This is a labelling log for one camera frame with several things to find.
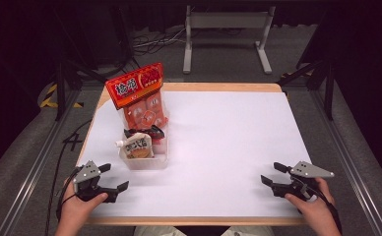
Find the wooden table edge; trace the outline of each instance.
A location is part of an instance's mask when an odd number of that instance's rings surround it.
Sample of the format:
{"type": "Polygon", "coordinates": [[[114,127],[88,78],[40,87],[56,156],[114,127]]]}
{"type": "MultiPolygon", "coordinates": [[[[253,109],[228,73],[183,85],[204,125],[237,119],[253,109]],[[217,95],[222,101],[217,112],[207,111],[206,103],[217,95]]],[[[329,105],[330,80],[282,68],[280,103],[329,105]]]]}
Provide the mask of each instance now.
{"type": "MultiPolygon", "coordinates": [[[[278,84],[252,84],[252,83],[163,83],[162,91],[260,91],[281,92],[278,84]]],[[[110,95],[108,90],[102,90],[96,108],[102,107],[110,95]]]]}
{"type": "Polygon", "coordinates": [[[99,225],[268,225],[290,226],[306,224],[303,217],[90,217],[87,224],[99,225]]]}

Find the human hand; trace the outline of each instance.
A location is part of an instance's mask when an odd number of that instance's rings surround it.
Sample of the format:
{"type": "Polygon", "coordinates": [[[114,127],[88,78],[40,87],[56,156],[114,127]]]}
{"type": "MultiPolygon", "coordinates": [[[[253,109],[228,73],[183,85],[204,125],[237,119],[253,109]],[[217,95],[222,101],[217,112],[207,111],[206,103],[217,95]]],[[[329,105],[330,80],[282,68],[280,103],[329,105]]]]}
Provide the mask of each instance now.
{"type": "Polygon", "coordinates": [[[74,185],[70,183],[63,198],[63,201],[67,201],[62,205],[61,217],[55,236],[77,235],[91,212],[108,197],[107,193],[102,193],[88,202],[84,202],[74,195],[74,185]]]}
{"type": "MultiPolygon", "coordinates": [[[[319,190],[333,206],[335,200],[330,194],[327,182],[322,178],[315,179],[319,190]]],[[[304,215],[308,225],[317,233],[318,236],[340,236],[338,226],[330,213],[326,203],[317,198],[313,202],[305,202],[292,194],[286,194],[286,199],[296,206],[304,215]]]]}

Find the plastic container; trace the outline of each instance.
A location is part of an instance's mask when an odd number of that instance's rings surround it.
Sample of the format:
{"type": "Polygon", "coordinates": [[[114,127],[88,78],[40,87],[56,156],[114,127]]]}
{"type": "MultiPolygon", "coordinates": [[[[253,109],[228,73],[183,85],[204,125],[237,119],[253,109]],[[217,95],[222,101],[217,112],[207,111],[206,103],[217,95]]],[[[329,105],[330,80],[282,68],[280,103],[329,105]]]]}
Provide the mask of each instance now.
{"type": "Polygon", "coordinates": [[[162,128],[165,138],[152,142],[154,157],[150,158],[127,158],[125,152],[120,148],[118,155],[126,163],[130,170],[161,170],[168,164],[168,124],[162,128]]]}

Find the red snack package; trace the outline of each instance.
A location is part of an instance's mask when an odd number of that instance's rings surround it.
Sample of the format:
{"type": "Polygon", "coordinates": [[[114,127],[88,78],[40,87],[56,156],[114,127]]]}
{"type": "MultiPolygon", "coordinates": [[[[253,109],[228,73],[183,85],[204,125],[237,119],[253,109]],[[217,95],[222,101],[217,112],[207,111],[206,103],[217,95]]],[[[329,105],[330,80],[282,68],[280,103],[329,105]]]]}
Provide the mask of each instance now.
{"type": "Polygon", "coordinates": [[[105,83],[105,87],[125,127],[148,129],[155,123],[162,128],[167,121],[163,112],[160,88],[163,83],[162,64],[155,63],[119,76],[105,83]]]}

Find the white table surface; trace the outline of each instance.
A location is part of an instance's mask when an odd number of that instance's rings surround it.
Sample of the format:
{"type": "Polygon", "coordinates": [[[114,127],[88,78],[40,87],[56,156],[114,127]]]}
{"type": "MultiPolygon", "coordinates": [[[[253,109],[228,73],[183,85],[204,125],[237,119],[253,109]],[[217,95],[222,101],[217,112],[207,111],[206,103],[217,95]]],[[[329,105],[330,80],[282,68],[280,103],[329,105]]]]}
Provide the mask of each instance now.
{"type": "Polygon", "coordinates": [[[169,113],[169,163],[164,170],[129,170],[114,145],[124,127],[112,101],[96,111],[79,164],[111,163],[99,185],[115,188],[130,181],[130,186],[115,204],[96,208],[92,223],[303,221],[260,177],[290,183],[289,175],[275,170],[273,163],[311,162],[283,92],[165,91],[162,99],[169,113]]]}

